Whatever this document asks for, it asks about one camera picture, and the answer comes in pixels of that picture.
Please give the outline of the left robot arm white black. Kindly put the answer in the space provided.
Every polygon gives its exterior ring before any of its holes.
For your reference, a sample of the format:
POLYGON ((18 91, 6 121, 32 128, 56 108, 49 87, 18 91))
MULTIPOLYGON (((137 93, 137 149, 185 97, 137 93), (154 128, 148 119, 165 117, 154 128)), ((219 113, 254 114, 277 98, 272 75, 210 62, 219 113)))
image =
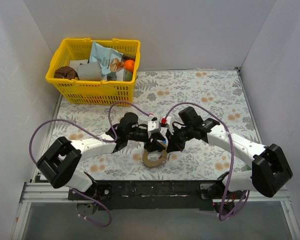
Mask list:
POLYGON ((125 148, 128 141, 143 142, 148 152, 163 151, 161 122, 148 113, 148 122, 139 124, 138 116, 126 113, 106 133, 81 140, 59 137, 36 162, 36 167, 53 188, 69 187, 79 191, 85 200, 96 196, 95 181, 87 173, 77 170, 81 160, 112 154, 125 148))

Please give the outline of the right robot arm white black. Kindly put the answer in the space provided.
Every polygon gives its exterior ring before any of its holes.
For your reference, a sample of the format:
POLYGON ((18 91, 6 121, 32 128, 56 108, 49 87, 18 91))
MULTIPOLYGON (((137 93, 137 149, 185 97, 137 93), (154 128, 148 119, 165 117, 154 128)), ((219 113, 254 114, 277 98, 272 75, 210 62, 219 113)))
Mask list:
POLYGON ((161 122, 168 127, 167 152, 183 151, 187 141, 202 140, 222 148, 234 158, 242 160, 250 170, 234 172, 233 167, 216 180, 216 192, 222 199, 227 199, 236 191, 257 191, 265 197, 273 197, 292 177, 293 172, 282 148, 276 144, 266 146, 231 133, 226 124, 214 114, 202 119, 189 103, 178 115, 183 122, 181 128, 173 126, 169 115, 161 122))

